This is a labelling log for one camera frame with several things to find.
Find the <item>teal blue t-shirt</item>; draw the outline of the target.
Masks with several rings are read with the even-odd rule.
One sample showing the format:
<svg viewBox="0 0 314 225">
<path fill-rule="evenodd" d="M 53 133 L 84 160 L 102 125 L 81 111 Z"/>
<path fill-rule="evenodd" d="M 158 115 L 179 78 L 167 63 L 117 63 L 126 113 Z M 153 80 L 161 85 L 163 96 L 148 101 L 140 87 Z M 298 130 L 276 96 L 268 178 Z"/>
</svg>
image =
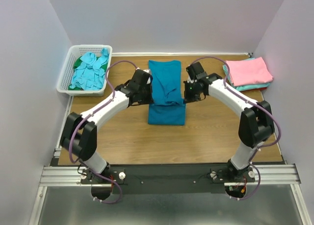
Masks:
<svg viewBox="0 0 314 225">
<path fill-rule="evenodd" d="M 185 125 L 186 105 L 181 95 L 181 62 L 149 60 L 152 73 L 152 98 L 148 123 L 151 125 Z"/>
</svg>

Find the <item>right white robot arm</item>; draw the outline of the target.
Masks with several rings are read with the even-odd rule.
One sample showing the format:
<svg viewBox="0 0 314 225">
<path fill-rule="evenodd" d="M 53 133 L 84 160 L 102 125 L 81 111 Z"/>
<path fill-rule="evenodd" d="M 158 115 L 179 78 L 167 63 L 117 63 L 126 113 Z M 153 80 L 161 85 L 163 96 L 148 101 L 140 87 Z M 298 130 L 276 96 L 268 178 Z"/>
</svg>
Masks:
<svg viewBox="0 0 314 225">
<path fill-rule="evenodd" d="M 211 96 L 229 107 L 239 117 L 239 147 L 228 160 L 224 175 L 233 182 L 238 181 L 248 171 L 258 149 L 274 133 L 271 106 L 266 101 L 258 102 L 232 88 L 216 73 L 207 74 L 200 62 L 186 68 L 184 81 L 184 102 L 201 100 L 200 94 Z"/>
</svg>

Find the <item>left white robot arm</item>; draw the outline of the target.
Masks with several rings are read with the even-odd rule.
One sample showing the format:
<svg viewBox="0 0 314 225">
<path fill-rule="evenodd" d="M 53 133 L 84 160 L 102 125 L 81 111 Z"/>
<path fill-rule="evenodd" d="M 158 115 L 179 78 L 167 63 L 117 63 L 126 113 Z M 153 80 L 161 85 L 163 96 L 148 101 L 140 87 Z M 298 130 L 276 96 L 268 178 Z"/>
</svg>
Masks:
<svg viewBox="0 0 314 225">
<path fill-rule="evenodd" d="M 132 78 L 118 85 L 105 100 L 85 112 L 72 112 L 67 116 L 60 145 L 69 152 L 69 156 L 76 156 L 91 169 L 96 182 L 108 180 L 110 167 L 96 151 L 98 131 L 118 112 L 132 105 L 151 104 L 152 80 L 149 69 L 137 68 Z"/>
</svg>

